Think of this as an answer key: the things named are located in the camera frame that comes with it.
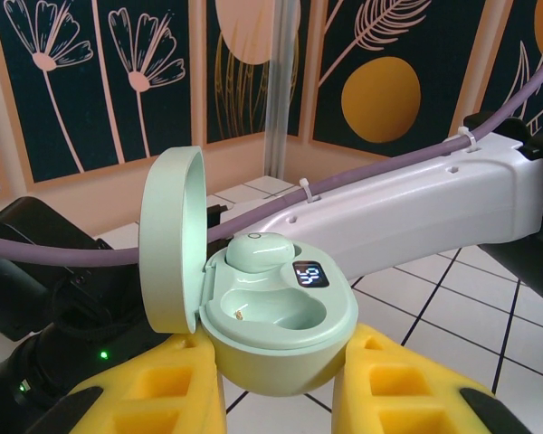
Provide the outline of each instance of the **purple cable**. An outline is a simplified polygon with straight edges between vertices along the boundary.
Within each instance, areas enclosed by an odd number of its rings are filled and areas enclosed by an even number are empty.
[[[481,140],[494,131],[526,99],[535,93],[542,83],[543,65],[519,92],[509,99],[487,121],[472,131],[476,140]],[[310,191],[313,195],[322,194],[372,176],[385,174],[409,165],[422,163],[438,156],[450,154],[470,145],[471,142],[467,136],[460,136],[439,143],[438,145],[429,146],[402,156],[395,156],[379,163],[366,165],[331,176],[318,183],[310,184]],[[207,240],[211,242],[230,237],[236,232],[305,199],[306,194],[303,189],[286,194],[239,217],[235,217],[229,222],[211,228],[207,233]],[[55,267],[114,267],[137,263],[138,248],[123,250],[71,250],[0,239],[0,258]]]

